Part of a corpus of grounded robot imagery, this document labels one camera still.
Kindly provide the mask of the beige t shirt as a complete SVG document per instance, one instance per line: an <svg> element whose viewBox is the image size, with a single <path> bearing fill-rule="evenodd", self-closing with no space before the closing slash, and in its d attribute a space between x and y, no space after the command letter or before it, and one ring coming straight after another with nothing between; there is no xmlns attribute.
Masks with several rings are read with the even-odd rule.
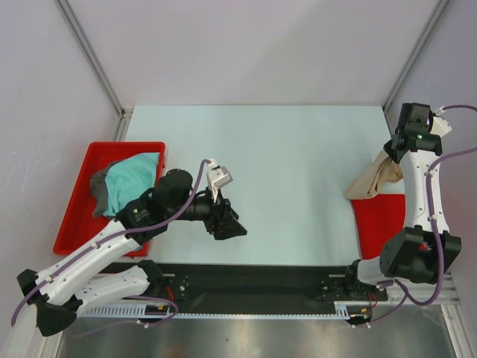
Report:
<svg viewBox="0 0 477 358"><path fill-rule="evenodd" d="M376 197L386 183L398 183L403 173L388 153L381 150L375 160L344 190L348 200L367 200Z"/></svg>

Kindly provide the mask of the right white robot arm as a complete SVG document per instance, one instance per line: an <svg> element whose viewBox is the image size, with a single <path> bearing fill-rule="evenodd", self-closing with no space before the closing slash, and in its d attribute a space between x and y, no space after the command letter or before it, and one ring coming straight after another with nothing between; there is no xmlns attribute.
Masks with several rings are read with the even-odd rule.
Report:
<svg viewBox="0 0 477 358"><path fill-rule="evenodd" d="M378 257L356 262L356 273L344 280L350 298L361 299L371 285L390 279L436 284L460 253L461 238L450 233L440 196L442 137L450 130L427 104L401 107L384 150L403 173L403 228L384 244Z"/></svg>

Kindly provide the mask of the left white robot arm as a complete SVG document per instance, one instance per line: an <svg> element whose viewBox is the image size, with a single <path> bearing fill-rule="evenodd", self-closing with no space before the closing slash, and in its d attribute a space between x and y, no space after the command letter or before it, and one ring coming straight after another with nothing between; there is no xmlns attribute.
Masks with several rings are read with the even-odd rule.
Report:
<svg viewBox="0 0 477 358"><path fill-rule="evenodd" d="M65 259L42 271L26 269L18 275L25 296L22 303L33 309L42 336L65 330L89 308L122 298L160 296L165 278L152 260L142 260L109 277L94 276L166 232L175 220L203 222L216 240L247 234L230 201L221 194L233 180L227 168L211 160L204 160L201 166L208 166L209 171L200 171L197 178L182 169L170 170Z"/></svg>

